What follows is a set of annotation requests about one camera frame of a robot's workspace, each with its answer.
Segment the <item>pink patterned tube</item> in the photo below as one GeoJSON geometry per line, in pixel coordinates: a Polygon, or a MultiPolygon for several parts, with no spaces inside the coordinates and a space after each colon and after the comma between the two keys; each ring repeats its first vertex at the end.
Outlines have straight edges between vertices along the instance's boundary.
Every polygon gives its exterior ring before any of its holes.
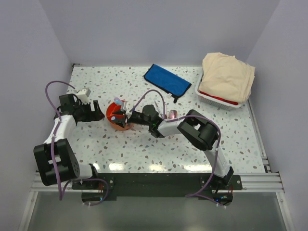
{"type": "Polygon", "coordinates": [[[178,112],[177,110],[170,110],[168,114],[169,119],[175,119],[178,117],[178,112]]]}

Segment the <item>orange round organizer container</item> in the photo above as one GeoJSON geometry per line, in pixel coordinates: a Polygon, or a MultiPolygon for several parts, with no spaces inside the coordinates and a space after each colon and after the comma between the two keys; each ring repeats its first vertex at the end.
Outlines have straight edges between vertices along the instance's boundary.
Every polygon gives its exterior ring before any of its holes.
{"type": "Polygon", "coordinates": [[[107,109],[106,109],[106,117],[107,117],[107,120],[109,121],[109,124],[115,130],[124,131],[124,130],[131,129],[133,127],[133,124],[126,123],[125,127],[122,127],[122,126],[117,124],[117,122],[119,122],[121,119],[124,119],[124,115],[123,114],[115,114],[115,112],[119,111],[120,109],[121,109],[121,106],[120,105],[116,105],[114,102],[111,103],[107,107],[107,109]],[[117,118],[116,121],[112,121],[111,120],[111,117],[113,117],[113,116],[115,116],[117,118]]]}

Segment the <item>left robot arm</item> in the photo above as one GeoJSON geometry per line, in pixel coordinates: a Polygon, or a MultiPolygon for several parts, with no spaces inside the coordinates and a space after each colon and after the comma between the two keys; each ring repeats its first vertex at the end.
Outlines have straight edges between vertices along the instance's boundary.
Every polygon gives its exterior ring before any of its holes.
{"type": "Polygon", "coordinates": [[[42,183],[46,186],[57,184],[51,157],[54,153],[60,182],[83,178],[83,184],[94,189],[99,185],[100,177],[92,172],[92,164],[79,166],[68,138],[79,122],[101,121],[105,115],[97,100],[84,103],[77,95],[66,94],[60,96],[59,101],[52,132],[43,144],[35,146],[33,150],[42,183]]]}

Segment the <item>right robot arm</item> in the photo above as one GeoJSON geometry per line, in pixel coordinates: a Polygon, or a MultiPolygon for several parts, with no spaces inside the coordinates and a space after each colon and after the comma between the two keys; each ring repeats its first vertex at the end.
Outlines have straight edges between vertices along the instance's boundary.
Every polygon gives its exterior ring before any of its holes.
{"type": "Polygon", "coordinates": [[[197,111],[192,109],[183,117],[163,119],[153,105],[144,106],[141,112],[122,108],[113,113],[111,122],[122,128],[127,124],[148,126],[149,133],[155,138],[182,134],[196,149],[203,151],[210,162],[210,182],[220,189],[226,189],[231,184],[234,171],[220,147],[221,131],[216,123],[197,111]]]}

